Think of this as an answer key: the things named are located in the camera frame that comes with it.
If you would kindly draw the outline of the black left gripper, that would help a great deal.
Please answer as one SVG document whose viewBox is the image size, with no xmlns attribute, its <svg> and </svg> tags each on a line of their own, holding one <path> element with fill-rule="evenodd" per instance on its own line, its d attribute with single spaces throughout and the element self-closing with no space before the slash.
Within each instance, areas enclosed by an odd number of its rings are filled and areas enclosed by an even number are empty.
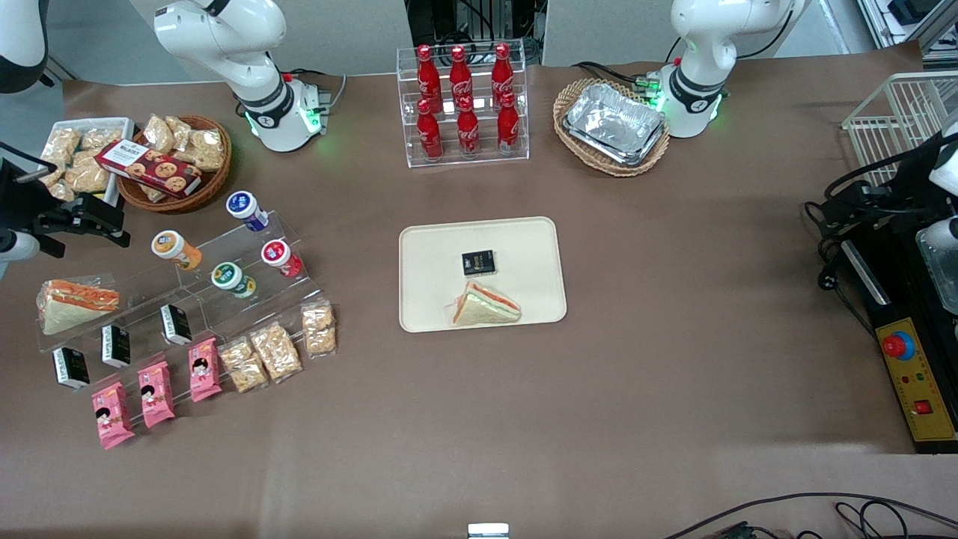
<svg viewBox="0 0 958 539">
<path fill-rule="evenodd" d="M 939 160 L 938 147 L 917 147 L 896 156 L 891 190 L 873 186 L 866 180 L 854 180 L 845 186 L 829 185 L 825 191 L 831 204 L 833 228 L 853 228 L 873 224 L 882 218 L 917 219 L 932 224 L 947 218 L 947 191 L 930 180 L 930 173 Z M 880 207 L 888 204 L 891 208 Z"/>
</svg>

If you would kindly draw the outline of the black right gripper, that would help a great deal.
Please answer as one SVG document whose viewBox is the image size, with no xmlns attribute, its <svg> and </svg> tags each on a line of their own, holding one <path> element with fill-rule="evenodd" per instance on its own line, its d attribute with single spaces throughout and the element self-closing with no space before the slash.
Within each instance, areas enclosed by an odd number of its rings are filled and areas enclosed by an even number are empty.
<svg viewBox="0 0 958 539">
<path fill-rule="evenodd" d="M 65 245 L 50 237 L 58 232 L 94 235 L 129 248 L 123 211 L 93 194 L 78 194 L 70 208 L 52 197 L 37 177 L 2 160 L 1 252 L 3 259 L 30 259 L 38 253 L 62 258 Z"/>
</svg>

